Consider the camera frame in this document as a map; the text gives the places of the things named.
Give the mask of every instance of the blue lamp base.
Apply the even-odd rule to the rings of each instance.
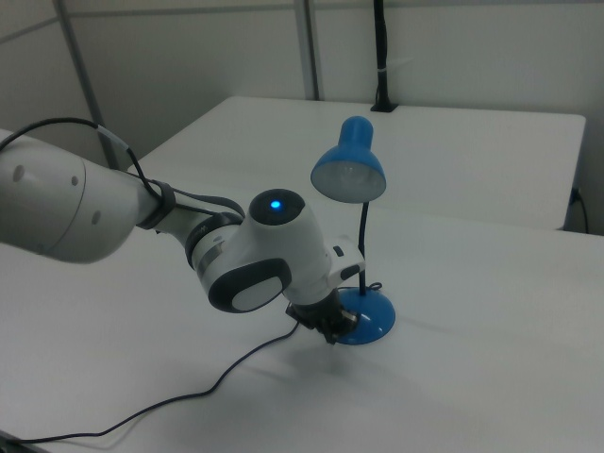
[[[359,316],[357,328],[340,337],[340,344],[368,344],[386,335],[394,325],[395,313],[388,297],[367,289],[365,295],[359,288],[340,291],[340,302],[347,311]]]

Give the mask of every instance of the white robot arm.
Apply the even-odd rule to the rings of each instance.
[[[8,135],[0,129],[0,140]],[[361,252],[347,238],[324,241],[296,193],[261,193],[243,216],[225,199],[193,199],[160,181],[145,188],[33,139],[0,149],[0,243],[85,263],[114,252],[134,226],[176,237],[219,310],[256,310],[283,293],[288,314],[329,343],[357,324],[337,287],[364,269]]]

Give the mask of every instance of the white table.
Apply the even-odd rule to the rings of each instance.
[[[251,170],[237,179],[227,167],[209,172],[201,156],[196,168],[182,165],[181,178],[171,177],[177,162],[156,172],[170,160],[168,145],[143,167],[176,187],[246,204],[271,185]],[[273,157],[284,166],[280,151]],[[196,170],[204,177],[195,180]],[[354,235],[359,207],[306,184],[300,192],[326,235]],[[397,313],[384,339],[329,346],[302,329],[245,362],[207,399],[163,408],[107,439],[44,448],[601,450],[601,238],[373,206],[367,247],[368,280],[383,282]],[[0,288],[0,430],[21,437],[100,430],[163,398],[204,390],[293,325],[283,298],[247,315],[213,309],[176,240],[140,230],[88,266],[0,245]]]
[[[354,115],[374,125],[388,179],[379,206],[562,227],[585,118],[577,115],[233,97],[145,159],[154,174],[223,184],[222,172],[306,194],[310,169]]]

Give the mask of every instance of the blue desk lamp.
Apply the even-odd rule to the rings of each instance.
[[[386,190],[386,176],[378,158],[371,152],[374,129],[369,120],[353,116],[342,124],[338,145],[319,159],[310,181],[317,191],[343,203],[362,203],[359,250],[365,256],[365,225],[369,202]],[[351,333],[338,339],[342,344],[367,344],[386,335],[394,324],[394,308],[378,290],[365,287],[365,272],[359,273],[359,288],[340,290],[344,308],[359,316]]]

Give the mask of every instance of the wall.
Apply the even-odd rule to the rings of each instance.
[[[91,119],[51,0],[0,0],[0,128],[55,116]],[[48,126],[30,135],[107,163],[94,131]]]
[[[443,6],[454,3],[458,6]],[[315,51],[325,100],[373,102],[371,5],[315,1]],[[394,101],[587,118],[576,181],[592,232],[604,234],[604,4],[403,0],[387,6]],[[583,230],[579,205],[572,208],[567,227]]]
[[[65,6],[106,126],[143,156],[229,96],[311,97],[299,3]]]

